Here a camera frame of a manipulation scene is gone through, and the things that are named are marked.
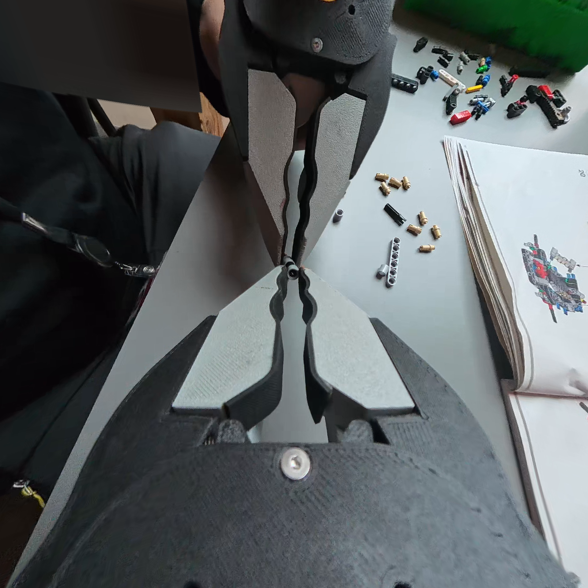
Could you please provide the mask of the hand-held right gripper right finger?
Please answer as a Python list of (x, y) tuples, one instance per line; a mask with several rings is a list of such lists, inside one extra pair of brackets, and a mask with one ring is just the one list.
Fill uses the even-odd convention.
[(299, 273), (307, 405), (315, 423), (349, 424), (415, 410), (374, 323), (309, 269)]

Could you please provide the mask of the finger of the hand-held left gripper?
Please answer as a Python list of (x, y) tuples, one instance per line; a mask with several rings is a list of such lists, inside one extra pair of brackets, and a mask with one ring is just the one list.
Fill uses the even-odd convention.
[(278, 76), (248, 70), (248, 150), (245, 177), (272, 263), (285, 251), (288, 167), (294, 151), (296, 102)]
[(364, 107), (364, 99), (341, 95), (325, 102), (315, 117), (298, 189), (298, 266), (317, 244), (348, 188)]

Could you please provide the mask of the person's left hand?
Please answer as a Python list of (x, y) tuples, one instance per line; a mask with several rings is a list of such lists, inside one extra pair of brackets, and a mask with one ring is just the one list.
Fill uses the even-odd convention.
[[(220, 79), (219, 39), (224, 18), (224, 1), (203, 1), (199, 39), (203, 55), (212, 73)], [(298, 73), (289, 73), (282, 78), (296, 102), (296, 151), (305, 149), (308, 123), (311, 116), (326, 97), (323, 82), (305, 77)]]

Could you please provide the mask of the wooden furniture panel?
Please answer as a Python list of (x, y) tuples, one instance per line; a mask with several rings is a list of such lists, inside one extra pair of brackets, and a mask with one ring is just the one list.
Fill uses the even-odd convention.
[(229, 125), (229, 118), (220, 115), (210, 101), (200, 92), (201, 112), (198, 114), (200, 130), (204, 133), (222, 137)]

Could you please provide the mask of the light grey lego beam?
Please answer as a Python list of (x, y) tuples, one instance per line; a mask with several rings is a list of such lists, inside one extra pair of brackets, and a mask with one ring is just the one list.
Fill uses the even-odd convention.
[(401, 239), (394, 237), (390, 241), (389, 245), (389, 259), (388, 259), (388, 270), (386, 273), (385, 284), (387, 288), (392, 288), (396, 284), (398, 278), (398, 261), (400, 251)]

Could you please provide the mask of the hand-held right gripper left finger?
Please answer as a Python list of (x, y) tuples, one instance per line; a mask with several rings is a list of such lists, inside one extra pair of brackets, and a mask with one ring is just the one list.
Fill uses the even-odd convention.
[(172, 403), (175, 412), (237, 420), (250, 430), (275, 410), (285, 291), (280, 266), (219, 312)]

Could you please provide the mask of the open lego instruction booklet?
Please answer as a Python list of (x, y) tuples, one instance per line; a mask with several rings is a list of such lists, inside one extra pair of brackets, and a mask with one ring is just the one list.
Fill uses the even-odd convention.
[(445, 136), (533, 523), (587, 587), (587, 156)]

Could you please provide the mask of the black red lego assembly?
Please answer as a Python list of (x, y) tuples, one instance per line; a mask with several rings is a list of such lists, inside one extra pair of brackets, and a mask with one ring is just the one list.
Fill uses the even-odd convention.
[(569, 122), (571, 106), (558, 89), (549, 85), (528, 85), (525, 94), (507, 106), (506, 118), (515, 119), (526, 112), (529, 105), (536, 105), (547, 119), (549, 125), (556, 129)]

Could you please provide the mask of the pile of mixed lego pieces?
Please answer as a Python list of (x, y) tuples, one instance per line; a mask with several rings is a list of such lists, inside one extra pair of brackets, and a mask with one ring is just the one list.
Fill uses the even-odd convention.
[(443, 69), (466, 86), (465, 92), (460, 92), (457, 86), (449, 86), (449, 90), (443, 96), (444, 113), (449, 125), (453, 126), (450, 124), (451, 116), (460, 111), (470, 111), (470, 120), (476, 121), (490, 112), (497, 103), (497, 99), (488, 92), (492, 81), (493, 57), (472, 51), (461, 51), (456, 55), (440, 45), (432, 46), (430, 52), (435, 56), (437, 65), (425, 65), (418, 70), (417, 80), (420, 84), (423, 85), (428, 80), (440, 80), (438, 70)]

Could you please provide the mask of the green plastic box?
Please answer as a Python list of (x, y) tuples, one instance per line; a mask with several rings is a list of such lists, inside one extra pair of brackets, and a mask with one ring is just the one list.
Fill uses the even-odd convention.
[(552, 66), (587, 66), (587, 1), (405, 1), (419, 12)]

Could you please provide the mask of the scatter of tan lego pins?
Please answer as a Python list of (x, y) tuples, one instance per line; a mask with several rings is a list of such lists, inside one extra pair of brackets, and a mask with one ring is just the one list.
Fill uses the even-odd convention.
[[(382, 196), (388, 198), (393, 191), (403, 190), (407, 191), (411, 188), (411, 182), (407, 176), (396, 178), (387, 173), (377, 173), (374, 180), (378, 183), (378, 190)], [(431, 254), (436, 250), (436, 242), (442, 237), (442, 232), (438, 224), (431, 224), (429, 218), (424, 210), (418, 211), (414, 220), (409, 220), (404, 216), (407, 221), (402, 226), (398, 226), (392, 220), (392, 222), (402, 228), (405, 232), (413, 237), (418, 237), (423, 234), (423, 231), (427, 229), (430, 232), (432, 239), (431, 243), (424, 243), (418, 246), (417, 251), (421, 254)]]

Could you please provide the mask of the yellow zipper pull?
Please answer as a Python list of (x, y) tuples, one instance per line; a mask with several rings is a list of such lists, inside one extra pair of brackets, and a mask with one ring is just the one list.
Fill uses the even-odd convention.
[(45, 509), (46, 503), (43, 496), (31, 486), (29, 480), (20, 479), (12, 484), (12, 488), (17, 489), (22, 497), (34, 499), (41, 510)]

